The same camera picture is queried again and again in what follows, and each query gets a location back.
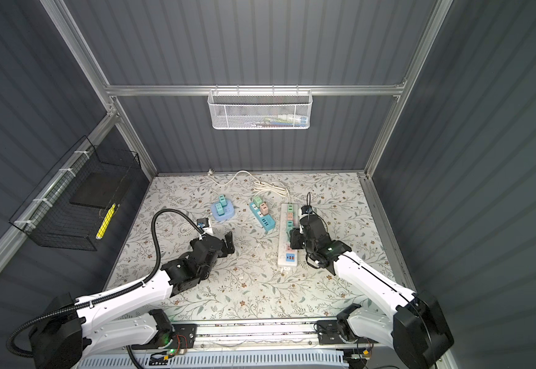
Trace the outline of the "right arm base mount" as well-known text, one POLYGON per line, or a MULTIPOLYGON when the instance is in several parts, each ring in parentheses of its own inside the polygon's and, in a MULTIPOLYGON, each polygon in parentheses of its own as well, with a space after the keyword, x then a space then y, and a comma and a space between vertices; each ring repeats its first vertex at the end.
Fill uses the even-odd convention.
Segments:
POLYGON ((351 332, 348 324, 339 323, 336 319, 318 320, 313 324, 321 345, 335 344, 377 344, 369 338, 360 338, 351 332))

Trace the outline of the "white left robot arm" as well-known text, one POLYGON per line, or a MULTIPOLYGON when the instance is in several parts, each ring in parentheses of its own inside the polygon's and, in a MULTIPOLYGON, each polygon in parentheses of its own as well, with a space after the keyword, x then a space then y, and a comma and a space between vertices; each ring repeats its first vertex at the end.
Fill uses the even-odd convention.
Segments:
POLYGON ((162 265, 150 281, 140 279, 135 289, 115 288, 80 298, 87 307, 35 324, 29 334, 37 368, 71 368, 90 355, 120 347, 169 349, 187 347, 185 334, 155 304, 196 287, 209 278, 220 258, 235 252, 232 232, 220 239, 203 235, 191 241, 191 251, 162 265), (105 300, 97 303, 102 296, 105 300), (153 307, 136 318, 126 315, 143 306, 153 307))

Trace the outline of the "light blue round power strip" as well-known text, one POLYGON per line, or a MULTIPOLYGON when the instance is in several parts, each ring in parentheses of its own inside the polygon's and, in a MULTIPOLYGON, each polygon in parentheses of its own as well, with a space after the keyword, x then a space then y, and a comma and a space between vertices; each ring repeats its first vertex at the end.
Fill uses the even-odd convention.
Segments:
POLYGON ((219 201, 211 205, 211 214, 216 222, 224 222, 235 215, 235 207, 231 200, 226 200, 226 204, 222 205, 219 201))

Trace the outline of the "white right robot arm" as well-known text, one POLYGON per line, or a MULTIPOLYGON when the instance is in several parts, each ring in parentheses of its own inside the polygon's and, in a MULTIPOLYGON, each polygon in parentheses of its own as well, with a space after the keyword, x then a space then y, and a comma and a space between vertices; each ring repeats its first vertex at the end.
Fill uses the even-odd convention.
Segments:
POLYGON ((336 337, 357 344, 373 340, 392 348, 408 368, 432 368, 454 344, 454 337, 437 299, 416 293, 370 267, 346 243, 334 240, 326 222, 305 205, 299 225, 290 231, 293 249, 306 252, 307 264, 360 290, 378 309, 381 318, 352 303, 336 316, 336 337))

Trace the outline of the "teal blue power strip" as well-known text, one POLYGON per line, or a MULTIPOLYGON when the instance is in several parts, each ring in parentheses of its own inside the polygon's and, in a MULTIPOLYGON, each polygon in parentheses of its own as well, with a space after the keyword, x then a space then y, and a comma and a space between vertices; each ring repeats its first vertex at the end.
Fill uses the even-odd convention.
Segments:
POLYGON ((253 202, 249 203, 251 214, 257 219, 265 232, 271 232, 275 229, 276 223, 270 214, 262 215, 260 208, 255 206, 253 202))

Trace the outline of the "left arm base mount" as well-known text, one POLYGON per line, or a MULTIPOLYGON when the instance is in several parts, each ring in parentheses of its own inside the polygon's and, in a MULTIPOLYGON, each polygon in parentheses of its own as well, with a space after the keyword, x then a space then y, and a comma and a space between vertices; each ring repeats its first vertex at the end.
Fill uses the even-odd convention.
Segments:
POLYGON ((187 350, 194 347, 198 326, 196 324, 176 324, 171 330, 161 330, 146 344, 132 345, 134 350, 187 350))

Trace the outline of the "long white power strip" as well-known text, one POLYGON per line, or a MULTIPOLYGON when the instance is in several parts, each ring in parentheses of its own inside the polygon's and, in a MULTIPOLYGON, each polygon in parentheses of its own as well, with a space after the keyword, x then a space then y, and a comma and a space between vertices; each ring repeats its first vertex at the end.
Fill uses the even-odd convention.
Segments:
POLYGON ((291 213, 287 211, 288 204, 282 204, 281 210, 280 210, 280 221, 279 221, 279 246, 278 246, 278 258, 277 258, 277 264, 284 269, 292 269, 297 267, 298 265, 298 251, 293 250, 290 245, 290 232, 294 228, 299 227, 299 206, 298 204, 292 204, 294 206, 294 220, 292 221, 294 223, 294 228, 290 231, 287 230, 286 223, 287 220, 287 214, 291 213))

